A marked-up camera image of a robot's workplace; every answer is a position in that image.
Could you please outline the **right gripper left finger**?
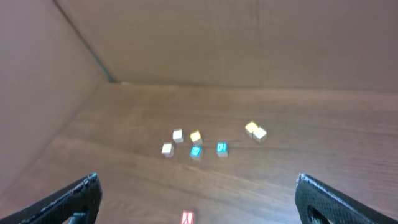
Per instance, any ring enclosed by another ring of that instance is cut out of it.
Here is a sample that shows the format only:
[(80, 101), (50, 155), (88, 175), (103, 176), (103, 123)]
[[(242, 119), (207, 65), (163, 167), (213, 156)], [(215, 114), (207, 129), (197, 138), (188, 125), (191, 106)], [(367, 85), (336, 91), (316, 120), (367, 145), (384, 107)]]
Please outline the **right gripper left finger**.
[(1, 223), (94, 224), (102, 195), (99, 176), (91, 173), (31, 206), (2, 218)]

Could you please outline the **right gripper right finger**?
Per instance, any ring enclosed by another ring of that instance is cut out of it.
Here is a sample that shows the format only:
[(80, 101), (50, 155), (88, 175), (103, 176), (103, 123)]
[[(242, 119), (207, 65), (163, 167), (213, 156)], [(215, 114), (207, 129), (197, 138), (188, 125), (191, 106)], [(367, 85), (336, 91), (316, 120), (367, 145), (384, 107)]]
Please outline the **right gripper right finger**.
[(307, 174), (297, 179), (295, 204), (304, 224), (397, 224), (397, 220)]

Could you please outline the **red K block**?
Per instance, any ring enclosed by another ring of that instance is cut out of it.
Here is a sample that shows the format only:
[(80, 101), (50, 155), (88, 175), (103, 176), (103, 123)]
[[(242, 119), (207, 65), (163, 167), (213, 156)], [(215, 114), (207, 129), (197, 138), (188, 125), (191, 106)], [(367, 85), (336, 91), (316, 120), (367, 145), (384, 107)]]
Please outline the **red K block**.
[(190, 210), (184, 210), (182, 212), (180, 224), (194, 224), (195, 223), (195, 213)]

